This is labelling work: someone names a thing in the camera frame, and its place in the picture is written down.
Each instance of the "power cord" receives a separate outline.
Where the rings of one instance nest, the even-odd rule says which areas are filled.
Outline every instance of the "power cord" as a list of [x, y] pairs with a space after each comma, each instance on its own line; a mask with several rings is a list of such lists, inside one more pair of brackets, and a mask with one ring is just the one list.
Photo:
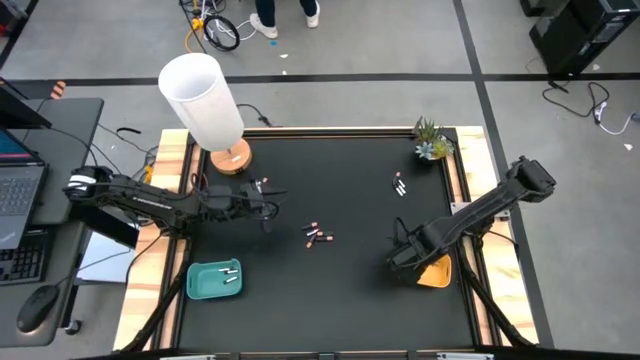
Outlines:
[[160, 240], [160, 238], [162, 237], [163, 233], [162, 231], [160, 231], [160, 234], [158, 235], [157, 238], [155, 238], [155, 240], [153, 240], [151, 242], [151, 244], [149, 244], [146, 248], [144, 248], [144, 250], [142, 250], [138, 255], [136, 255], [133, 260], [131, 260], [131, 264], [129, 264], [129, 267], [127, 268], [127, 275], [125, 276], [125, 281], [124, 281], [124, 286], [125, 288], [127, 287], [127, 285], [129, 285], [129, 273], [131, 272], [131, 268], [133, 268], [133, 264], [136, 263], [136, 260], [138, 260], [138, 258], [140, 256], [142, 256], [142, 254], [144, 254], [145, 252], [147, 252], [147, 250], [149, 250], [151, 247], [153, 247], [153, 245], [156, 244], [156, 242], [158, 242], [158, 240]]
[[258, 113], [258, 120], [262, 123], [264, 123], [267, 127], [275, 127], [270, 121], [269, 118], [267, 118], [266, 116], [264, 116], [262, 114], [262, 112], [260, 112], [260, 110], [258, 110], [257, 107], [251, 105], [251, 104], [236, 104], [236, 106], [238, 108], [241, 107], [248, 107], [248, 108], [252, 108], [256, 113]]
[[[605, 88], [604, 86], [596, 83], [596, 82], [589, 82], [587, 84], [587, 90], [589, 92], [589, 97], [591, 98], [591, 108], [589, 108], [589, 111], [586, 114], [581, 114], [579, 112], [577, 112], [576, 110], [573, 110], [571, 108], [569, 108], [566, 105], [563, 105], [557, 101], [551, 100], [549, 97], [547, 97], [547, 93], [553, 91], [553, 90], [560, 90], [560, 91], [564, 91], [567, 94], [569, 93], [569, 91], [565, 88], [570, 81], [567, 81], [566, 83], [564, 83], [563, 85], [558, 85], [554, 82], [549, 82], [549, 85], [551, 85], [550, 88], [545, 89], [542, 92], [542, 97], [556, 105], [556, 106], [560, 106], [561, 108], [569, 111], [570, 113], [579, 116], [581, 118], [588, 118], [589, 116], [591, 116], [593, 118], [593, 121], [595, 122], [596, 125], [598, 125], [602, 130], [604, 130], [606, 133], [610, 134], [610, 135], [622, 135], [626, 130], [627, 130], [627, 126], [629, 125], [629, 123], [631, 122], [631, 120], [637, 120], [640, 121], [640, 117], [637, 116], [637, 114], [635, 112], [631, 113], [631, 115], [629, 115], [629, 117], [627, 118], [627, 121], [624, 123], [624, 126], [622, 127], [622, 130], [620, 131], [612, 131], [607, 129], [603, 124], [602, 124], [602, 114], [604, 113], [604, 109], [607, 107], [607, 101], [611, 98], [611, 94], [609, 93], [609, 90], [607, 90], [607, 88]], [[596, 96], [595, 96], [595, 91], [594, 88], [598, 87], [600, 88], [604, 94], [605, 97], [603, 100], [601, 101], [596, 101]]]
[[66, 131], [62, 131], [62, 130], [58, 130], [56, 128], [49, 128], [49, 130], [51, 131], [55, 131], [55, 132], [59, 132], [60, 134], [64, 134], [67, 135], [71, 138], [76, 139], [77, 141], [79, 141], [82, 145], [84, 145], [85, 148], [87, 148], [87, 150], [89, 151], [89, 154], [91, 154], [91, 157], [93, 158], [93, 162], [96, 164], [96, 166], [98, 166], [98, 160], [96, 159], [96, 154], [93, 153], [93, 150], [91, 150], [91, 147], [89, 146], [89, 144], [87, 144], [86, 142], [84, 142], [82, 139], [80, 139], [79, 137], [73, 135], [73, 134], [69, 134]]
[[[589, 91], [589, 96], [591, 97], [591, 107], [589, 108], [589, 111], [586, 114], [581, 114], [578, 111], [573, 110], [573, 109], [569, 108], [568, 106], [566, 106], [564, 104], [561, 104], [561, 103], [559, 103], [559, 102], [557, 102], [555, 100], [552, 100], [547, 96], [547, 94], [549, 92], [556, 91], [556, 90], [564, 91], [564, 92], [566, 92], [568, 94], [569, 91], [566, 90], [566, 86], [569, 85], [570, 82], [571, 81], [567, 81], [562, 85], [557, 85], [555, 83], [551, 83], [550, 82], [549, 85], [551, 85], [551, 87], [548, 88], [548, 89], [545, 89], [544, 91], [542, 91], [542, 97], [546, 101], [552, 103], [553, 105], [559, 106], [559, 107], [567, 110], [568, 112], [570, 112], [570, 113], [572, 113], [572, 114], [574, 114], [576, 116], [579, 116], [581, 118], [588, 118], [588, 117], [591, 116], [593, 118], [594, 122], [596, 124], [598, 124], [598, 119], [596, 118], [595, 110], [598, 107], [600, 107], [602, 104], [606, 103], [609, 100], [609, 98], [611, 97], [611, 94], [609, 94], [609, 90], [607, 90], [604, 86], [602, 86], [602, 85], [600, 85], [600, 84], [598, 84], [596, 82], [589, 82], [587, 84], [587, 90]], [[594, 92], [594, 88], [595, 87], [600, 88], [605, 93], [605, 97], [604, 97], [603, 100], [596, 101], [596, 96], [595, 96], [595, 92]]]
[[[196, 27], [194, 27], [193, 22], [189, 18], [189, 14], [187, 13], [186, 4], [181, 0], [178, 0], [178, 4], [182, 8], [182, 12], [184, 12], [184, 17], [187, 19], [187, 22], [189, 23], [189, 27], [191, 28], [189, 33], [187, 33], [187, 37], [184, 39], [185, 48], [187, 49], [188, 52], [192, 52], [191, 49], [189, 48], [189, 38], [191, 37], [191, 35], [196, 35], [195, 38], [196, 38], [196, 41], [198, 42], [198, 45], [200, 45], [200, 49], [202, 49], [203, 53], [208, 54], [207, 50], [205, 50], [204, 46], [202, 45], [202, 42], [200, 42], [200, 39], [198, 38], [198, 34], [196, 33], [196, 30], [198, 30], [198, 29], [196, 29]], [[198, 14], [198, 3], [197, 3], [197, 0], [193, 0], [193, 10], [191, 11], [191, 13], [192, 13], [192, 15], [195, 15], [195, 16], [197, 16], [196, 14]]]
[[[218, 3], [224, 3], [224, 7], [223, 7], [222, 9], [219, 9], [219, 8], [218, 8], [218, 4], [213, 3], [213, 6], [212, 6], [212, 8], [213, 8], [213, 15], [219, 15], [220, 13], [222, 13], [222, 12], [227, 8], [227, 1], [226, 1], [226, 0], [219, 1]], [[203, 11], [203, 13], [202, 13], [202, 15], [203, 15], [203, 18], [204, 18], [204, 17], [206, 17], [207, 15], [212, 15], [212, 14], [210, 14], [210, 13], [208, 12], [208, 10], [204, 10], [204, 11]], [[220, 32], [222, 32], [222, 33], [224, 33], [224, 34], [227, 34], [227, 36], [229, 36], [230, 38], [232, 38], [232, 39], [236, 40], [236, 39], [240, 38], [240, 35], [239, 35], [239, 33], [238, 33], [238, 30], [240, 30], [240, 28], [241, 28], [241, 27], [243, 27], [243, 26], [245, 26], [245, 25], [247, 25], [247, 24], [250, 24], [250, 22], [251, 22], [251, 20], [247, 20], [247, 21], [245, 21], [245, 22], [241, 23], [241, 24], [240, 24], [240, 25], [238, 25], [238, 26], [233, 26], [233, 24], [231, 24], [232, 26], [228, 26], [228, 25], [227, 25], [227, 26], [228, 26], [228, 29], [225, 29], [225, 28], [221, 25], [221, 21], [216, 21], [216, 28], [218, 29], [218, 31], [220, 31]], [[209, 28], [208, 28], [207, 24], [208, 24], [208, 21], [206, 21], [206, 19], [205, 19], [205, 29], [207, 29], [207, 30], [208, 30]], [[251, 38], [253, 37], [253, 35], [255, 35], [255, 34], [256, 34], [256, 32], [258, 32], [258, 30], [253, 29], [253, 32], [252, 32], [251, 34], [249, 34], [248, 36], [246, 36], [246, 37], [244, 37], [244, 38], [240, 38], [240, 41], [245, 41], [245, 40], [249, 40], [249, 39], [251, 39]]]
[[65, 280], [69, 279], [69, 278], [70, 278], [70, 277], [72, 277], [72, 276], [76, 276], [80, 271], [82, 271], [82, 270], [84, 270], [84, 269], [86, 269], [86, 268], [88, 268], [88, 267], [91, 267], [91, 266], [93, 266], [93, 265], [100, 264], [101, 262], [107, 261], [107, 260], [109, 260], [109, 259], [113, 259], [113, 258], [114, 258], [114, 257], [116, 257], [116, 256], [120, 256], [120, 255], [128, 254], [128, 253], [130, 253], [130, 252], [131, 252], [131, 249], [128, 249], [127, 251], [119, 252], [119, 253], [117, 253], [117, 254], [113, 254], [113, 255], [107, 256], [107, 257], [105, 257], [105, 258], [103, 258], [103, 259], [100, 259], [100, 260], [98, 260], [98, 261], [94, 261], [94, 262], [92, 262], [91, 264], [87, 264], [87, 265], [85, 265], [85, 266], [81, 267], [80, 269], [78, 269], [78, 270], [76, 270], [76, 271], [72, 272], [72, 273], [71, 273], [71, 274], [69, 274], [68, 276], [65, 276], [65, 277], [63, 277], [62, 279], [60, 279], [60, 281], [58, 281], [58, 282], [56, 283], [56, 285], [55, 285], [55, 286], [56, 286], [56, 287], [58, 287], [58, 285], [60, 285], [63, 281], [65, 281]]

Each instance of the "laptop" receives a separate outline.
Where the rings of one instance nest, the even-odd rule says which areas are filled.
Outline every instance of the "laptop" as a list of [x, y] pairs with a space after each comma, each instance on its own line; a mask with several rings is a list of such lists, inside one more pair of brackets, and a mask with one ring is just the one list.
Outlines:
[[38, 155], [0, 129], [0, 250], [20, 245], [46, 172]]

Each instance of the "shoe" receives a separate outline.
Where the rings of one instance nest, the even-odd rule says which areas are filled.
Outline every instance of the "shoe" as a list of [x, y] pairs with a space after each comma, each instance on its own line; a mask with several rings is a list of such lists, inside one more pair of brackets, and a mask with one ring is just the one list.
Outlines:
[[275, 39], [278, 37], [278, 29], [276, 29], [275, 26], [271, 28], [271, 27], [262, 25], [262, 22], [260, 21], [260, 17], [258, 16], [258, 14], [251, 14], [251, 16], [249, 16], [249, 22], [251, 23], [251, 26], [253, 26], [254, 29], [261, 32], [262, 35], [268, 37], [269, 39]]
[[318, 27], [320, 21], [320, 4], [316, 1], [318, 11], [313, 16], [307, 16], [307, 26], [309, 29], [315, 29]]

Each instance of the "jeans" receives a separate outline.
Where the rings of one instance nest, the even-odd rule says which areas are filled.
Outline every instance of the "jeans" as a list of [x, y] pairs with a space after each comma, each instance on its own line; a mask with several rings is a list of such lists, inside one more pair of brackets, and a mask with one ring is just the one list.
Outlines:
[[[300, 0], [300, 5], [307, 16], [313, 16], [318, 12], [316, 0]], [[276, 26], [276, 4], [274, 0], [256, 0], [256, 10], [260, 22], [266, 27]]]

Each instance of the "potted plant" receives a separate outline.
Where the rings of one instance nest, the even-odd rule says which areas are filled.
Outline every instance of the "potted plant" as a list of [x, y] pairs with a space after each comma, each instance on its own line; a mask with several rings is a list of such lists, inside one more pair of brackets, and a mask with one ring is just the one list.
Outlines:
[[442, 134], [442, 128], [436, 127], [433, 120], [420, 117], [413, 133], [416, 136], [416, 154], [426, 162], [440, 160], [453, 154], [453, 144]]

